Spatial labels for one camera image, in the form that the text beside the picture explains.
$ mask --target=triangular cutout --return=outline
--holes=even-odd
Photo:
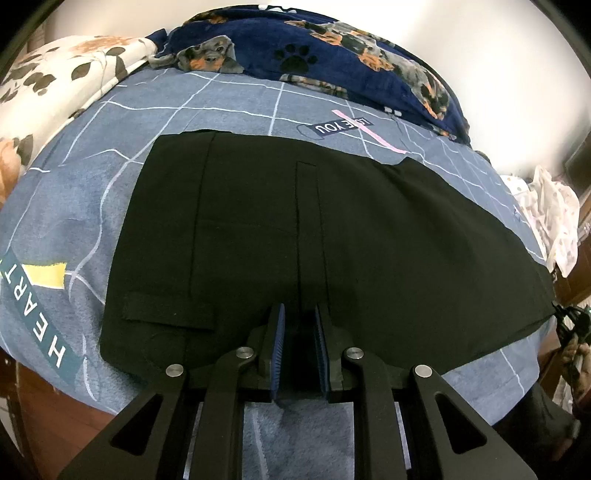
[[[113,437],[111,446],[131,453],[143,455],[156,417],[162,405],[162,395],[154,395],[133,418]]]
[[[449,398],[440,393],[435,396],[435,401],[454,453],[460,455],[486,445],[486,437]]]

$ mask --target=dog face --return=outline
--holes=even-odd
[[[244,70],[236,62],[234,43],[225,35],[185,48],[178,53],[177,60],[179,68],[185,72],[242,73]]]

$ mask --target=folded black garment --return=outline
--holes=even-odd
[[[100,350],[143,377],[193,368],[244,343],[272,304],[298,332],[325,302],[355,346],[444,373],[535,331],[553,298],[513,232],[411,158],[185,132],[156,140],[135,186]]]

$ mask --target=bed sheet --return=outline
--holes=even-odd
[[[408,153],[385,147],[333,110]],[[100,357],[109,269],[151,144],[162,134],[197,129],[295,138],[384,164],[412,157],[497,217],[544,262],[508,189],[486,160],[464,145],[393,114],[283,82],[146,68],[62,130],[0,212],[0,346],[91,406],[117,413],[141,388]],[[494,423],[537,379],[537,350],[550,328],[548,322],[528,338],[444,377]],[[255,414],[259,419],[274,415],[264,409]],[[260,440],[261,424],[255,424],[253,439]]]

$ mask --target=metal screw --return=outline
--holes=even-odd
[[[431,367],[428,367],[427,365],[417,365],[414,368],[414,371],[416,372],[416,374],[419,377],[423,377],[423,378],[429,378],[431,376],[431,374],[433,373],[433,370],[431,370]]]
[[[172,364],[166,367],[166,374],[169,377],[179,377],[183,374],[184,368],[180,364]]]
[[[236,356],[238,358],[250,358],[255,354],[255,351],[250,348],[249,346],[241,346],[240,348],[236,349]]]
[[[360,358],[363,358],[363,350],[356,346],[352,346],[351,348],[347,348],[346,355],[353,360],[359,360]]]

